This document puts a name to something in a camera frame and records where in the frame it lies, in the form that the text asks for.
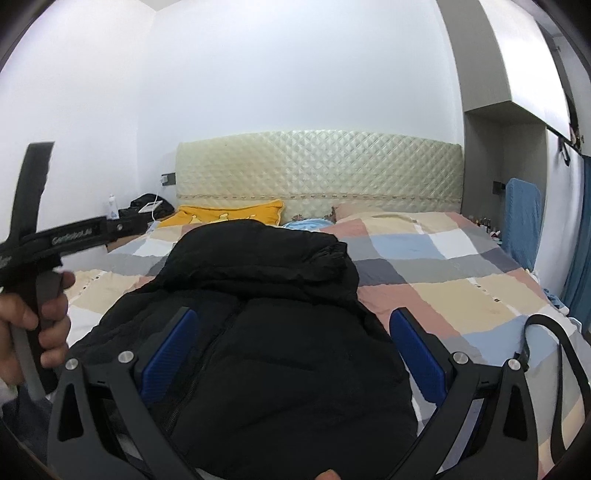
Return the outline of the person's left hand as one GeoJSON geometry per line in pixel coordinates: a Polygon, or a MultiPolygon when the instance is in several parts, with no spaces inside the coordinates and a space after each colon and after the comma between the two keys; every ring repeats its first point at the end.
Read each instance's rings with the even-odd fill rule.
{"type": "MultiPolygon", "coordinates": [[[[38,336],[43,350],[40,363],[43,368],[52,369],[62,365],[68,353],[67,337],[71,321],[66,294],[61,293],[45,302],[41,307],[41,314],[52,325],[42,330],[38,336]]],[[[9,386],[18,386],[25,382],[10,327],[35,331],[38,323],[38,316],[19,295],[12,292],[1,293],[1,379],[9,386]]]]}

